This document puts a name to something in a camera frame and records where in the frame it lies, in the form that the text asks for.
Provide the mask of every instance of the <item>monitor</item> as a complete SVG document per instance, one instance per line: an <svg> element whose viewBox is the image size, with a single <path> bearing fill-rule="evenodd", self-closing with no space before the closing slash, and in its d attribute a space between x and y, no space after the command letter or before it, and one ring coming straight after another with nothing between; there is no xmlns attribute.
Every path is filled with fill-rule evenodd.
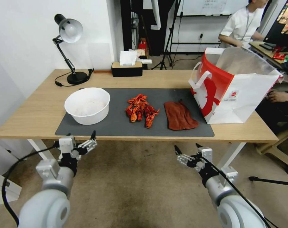
<svg viewBox="0 0 288 228"><path fill-rule="evenodd" d="M266 35L264 41L288 47L288 0Z"/></svg>

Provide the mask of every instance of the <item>brown towel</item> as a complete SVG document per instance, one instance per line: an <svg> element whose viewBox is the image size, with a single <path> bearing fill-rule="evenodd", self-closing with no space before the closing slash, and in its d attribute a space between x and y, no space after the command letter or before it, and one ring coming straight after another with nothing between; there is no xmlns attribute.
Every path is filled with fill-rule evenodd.
<svg viewBox="0 0 288 228"><path fill-rule="evenodd" d="M171 130L188 130L199 126L199 122L192 119L188 108L183 104L182 100L178 103L164 103L168 128Z"/></svg>

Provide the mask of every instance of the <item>cooked crawfish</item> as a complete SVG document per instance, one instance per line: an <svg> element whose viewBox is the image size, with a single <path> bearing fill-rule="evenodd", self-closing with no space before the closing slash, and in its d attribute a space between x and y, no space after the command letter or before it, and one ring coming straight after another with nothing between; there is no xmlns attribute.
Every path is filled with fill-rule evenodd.
<svg viewBox="0 0 288 228"><path fill-rule="evenodd" d="M146 117L146 123L145 123L146 128L151 128L151 125L153 124L153 119L158 114L159 114L159 110L158 112L154 112L152 115Z"/></svg>
<svg viewBox="0 0 288 228"><path fill-rule="evenodd" d="M135 121L141 121L143 115L146 117L145 126L147 128L151 128L153 123L153 119L156 115L159 114L159 110L155 110L154 107L149 105L146 101L147 96L143 94L138 94L136 97L128 100L127 102L130 104L126 109L126 114L130 117L130 122L134 123Z"/></svg>
<svg viewBox="0 0 288 228"><path fill-rule="evenodd" d="M134 123L136 122L136 120L138 119L138 116L137 116L137 110L139 108L138 107L135 107L133 110L132 110L132 114L130 116L130 122Z"/></svg>

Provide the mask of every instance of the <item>bag handle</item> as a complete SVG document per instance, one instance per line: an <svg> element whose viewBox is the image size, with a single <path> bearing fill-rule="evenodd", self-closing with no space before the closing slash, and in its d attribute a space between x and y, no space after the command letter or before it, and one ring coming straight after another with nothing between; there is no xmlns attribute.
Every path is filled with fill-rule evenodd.
<svg viewBox="0 0 288 228"><path fill-rule="evenodd" d="M188 80L188 83L190 84L190 86L193 88L193 89L198 89L200 88L200 86L203 84L204 80L209 76L209 75L212 75L211 72L209 71L205 71L204 74L201 76L201 78L198 80L197 83L194 82L192 76L195 72L195 69L200 65L202 64L202 62L198 62L197 65L195 65L194 69L192 70L192 73L191 73L191 78Z"/></svg>

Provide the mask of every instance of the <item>desk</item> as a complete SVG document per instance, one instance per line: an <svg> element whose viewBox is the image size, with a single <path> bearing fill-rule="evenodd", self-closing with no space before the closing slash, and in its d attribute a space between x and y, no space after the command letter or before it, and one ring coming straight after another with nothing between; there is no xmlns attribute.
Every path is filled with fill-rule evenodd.
<svg viewBox="0 0 288 228"><path fill-rule="evenodd" d="M281 64L283 63L283 60L273 59L274 53L272 51L266 50L265 48L259 46L260 44L264 44L264 42L253 41L253 42L250 42L249 44L251 45L253 51L261 54L265 60L268 60L268 62L272 63L278 69L282 69Z"/></svg>
<svg viewBox="0 0 288 228"><path fill-rule="evenodd" d="M0 138L28 139L38 151L46 149L42 139L59 139L55 131L65 115L64 102L73 92L82 87L103 88L190 88L191 71L143 70L142 77L114 78L110 72L94 73L86 83L73 87L58 87L54 79L67 69L54 70L33 92L20 108L0 127ZM59 82L67 84L66 77ZM254 112L246 123L213 124L214 137L135 137L97 136L97 140L124 141L193 141L193 142L232 142L230 150L220 161L219 166L227 166L243 148L246 142L270 143L278 138ZM87 140L90 136L75 136L76 140ZM49 151L40 153L43 159L53 158Z"/></svg>

